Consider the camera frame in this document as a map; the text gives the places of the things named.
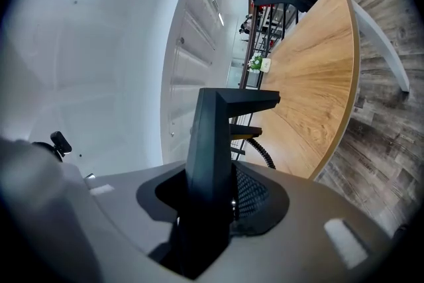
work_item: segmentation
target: table leg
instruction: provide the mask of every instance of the table leg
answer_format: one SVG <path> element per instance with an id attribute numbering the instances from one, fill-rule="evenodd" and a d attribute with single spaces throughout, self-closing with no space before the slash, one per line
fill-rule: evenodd
<path id="1" fill-rule="evenodd" d="M 355 1 L 352 0 L 353 9 L 356 15 L 359 31 L 374 45 L 379 54 L 383 56 L 390 69 L 395 75 L 400 88 L 404 92 L 409 92 L 409 79 L 403 68 L 401 60 L 389 38 L 383 30 L 377 25 L 373 18 Z"/>

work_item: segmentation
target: gray surface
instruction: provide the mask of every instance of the gray surface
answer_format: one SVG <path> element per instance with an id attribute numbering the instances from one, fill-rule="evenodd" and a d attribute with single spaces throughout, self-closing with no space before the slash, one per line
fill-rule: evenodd
<path id="1" fill-rule="evenodd" d="M 0 150 L 6 150 L 0 160 L 7 169 L 1 173 L 1 187 L 12 211 L 32 237 L 33 245 L 44 256 L 50 255 L 50 264 L 58 270 L 68 276 L 78 275 L 79 281 L 86 278 L 87 282 L 98 280 L 93 277 L 104 282 L 188 282 L 140 251 L 142 246 L 131 239 L 133 229 L 126 234 L 122 223 L 133 223 L 135 206 L 130 213 L 123 214 L 117 212 L 118 201 L 113 202 L 113 208 L 107 207 L 108 199 L 96 202 L 75 166 L 63 164 L 60 169 L 53 157 L 42 150 L 16 144 L 7 144 L 7 148 Z M 129 197 L 133 196 L 135 201 L 133 189 L 138 187 L 130 184 L 130 179 L 147 180 L 154 172 L 159 174 L 170 167 L 174 165 L 99 178 L 98 184 L 113 182 L 116 188 L 126 188 L 127 193 L 116 192 L 115 196 L 123 198 L 120 206 L 125 210 Z M 374 254 L 386 249 L 386 234 L 339 194 L 321 184 L 269 168 L 251 168 L 285 187 L 290 197 L 288 214 L 265 235 L 232 239 L 196 281 L 345 282 L 352 278 L 348 274 L 358 274 L 367 263 L 350 271 L 342 264 L 323 228 L 326 221 L 335 217 L 343 218 Z M 62 209 L 55 208 L 58 201 Z"/>
<path id="2" fill-rule="evenodd" d="M 146 170 L 103 176 L 89 180 L 90 188 L 109 184 L 113 191 L 93 196 L 94 200 L 115 227 L 122 232 L 138 249 L 148 254 L 160 243 L 165 243 L 172 224 L 154 221 L 139 206 L 136 191 L 142 183 L 164 174 L 184 162 L 176 162 Z"/>

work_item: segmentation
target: wooden table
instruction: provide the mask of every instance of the wooden table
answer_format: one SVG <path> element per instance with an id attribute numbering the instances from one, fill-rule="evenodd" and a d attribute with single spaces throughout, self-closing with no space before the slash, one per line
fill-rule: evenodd
<path id="1" fill-rule="evenodd" d="M 359 77 L 360 45 L 351 0 L 318 0 L 273 51 L 261 89 L 280 92 L 273 110 L 255 113 L 257 141 L 277 170 L 314 178 L 349 121 Z M 265 165 L 250 145 L 248 162 Z"/>

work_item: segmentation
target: curved table edge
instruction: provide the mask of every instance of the curved table edge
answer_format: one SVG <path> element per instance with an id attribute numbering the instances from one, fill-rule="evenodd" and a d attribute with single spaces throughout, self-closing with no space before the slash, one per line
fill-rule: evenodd
<path id="1" fill-rule="evenodd" d="M 352 25 L 352 34 L 353 34 L 353 70 L 352 70 L 352 79 L 350 81 L 350 91 L 347 99 L 346 107 L 342 119 L 340 121 L 339 128 L 331 141 L 324 157 L 318 163 L 317 167 L 311 173 L 308 179 L 314 180 L 324 169 L 327 163 L 330 161 L 331 157 L 334 155 L 338 145 L 340 144 L 343 135 L 345 134 L 347 125 L 350 120 L 350 115 L 352 114 L 353 105 L 356 99 L 356 92 L 358 90 L 359 84 L 359 72 L 360 72 L 360 41 L 359 41 L 359 30 L 358 24 L 356 22 L 356 16 L 353 9 L 353 4 L 351 0 L 346 0 L 348 5 L 348 10 L 350 14 L 350 23 Z"/>

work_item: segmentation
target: black mesh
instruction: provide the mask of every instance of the black mesh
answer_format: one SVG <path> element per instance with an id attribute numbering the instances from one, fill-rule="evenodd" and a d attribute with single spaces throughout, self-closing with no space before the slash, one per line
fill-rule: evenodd
<path id="1" fill-rule="evenodd" d="M 236 170 L 237 194 L 235 219 L 247 217 L 259 211 L 269 197 L 268 190 L 249 175 Z"/>

